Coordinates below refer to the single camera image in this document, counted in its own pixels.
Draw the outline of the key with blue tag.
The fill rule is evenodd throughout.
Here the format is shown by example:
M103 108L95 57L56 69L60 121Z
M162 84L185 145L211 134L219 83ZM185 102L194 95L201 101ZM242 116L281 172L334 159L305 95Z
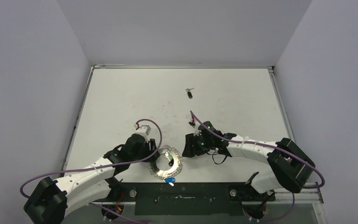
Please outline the key with blue tag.
M168 177L164 179L165 183L168 183L170 186L174 186L174 183L176 182L176 179L174 177Z

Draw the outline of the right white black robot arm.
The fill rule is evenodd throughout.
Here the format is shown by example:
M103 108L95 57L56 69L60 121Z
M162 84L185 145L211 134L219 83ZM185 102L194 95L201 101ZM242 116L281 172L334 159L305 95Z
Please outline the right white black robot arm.
M310 157L289 138L273 142L257 141L235 133L222 133L210 121L201 125L190 121L189 125L194 128L194 133L185 136L183 157L219 154L225 158L242 157L269 165L270 171L256 173L247 182L259 194L277 188L300 193L315 167Z

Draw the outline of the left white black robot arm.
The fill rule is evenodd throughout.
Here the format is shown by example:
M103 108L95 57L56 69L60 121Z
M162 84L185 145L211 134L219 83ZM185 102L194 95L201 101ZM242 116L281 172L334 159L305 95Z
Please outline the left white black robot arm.
M108 151L83 169L66 170L67 176L39 181L23 209L34 224L60 224L64 218L95 200L106 198L120 185L116 175L133 163L155 158L154 139L133 134L124 145Z

